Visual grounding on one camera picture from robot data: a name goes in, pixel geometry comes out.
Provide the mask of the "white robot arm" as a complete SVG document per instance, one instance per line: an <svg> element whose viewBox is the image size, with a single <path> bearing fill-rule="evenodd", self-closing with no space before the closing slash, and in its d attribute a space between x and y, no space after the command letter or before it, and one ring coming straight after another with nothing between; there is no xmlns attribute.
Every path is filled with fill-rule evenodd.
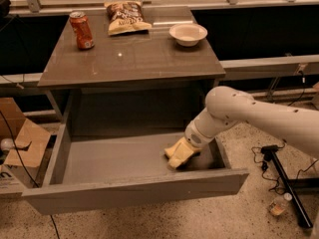
<svg viewBox="0 0 319 239"><path fill-rule="evenodd" d="M300 151L319 157L319 112L260 102L246 92L216 87L205 97L205 108L188 124L184 135L164 150L168 165L178 168L202 151L218 134L239 122L277 137Z"/></svg>

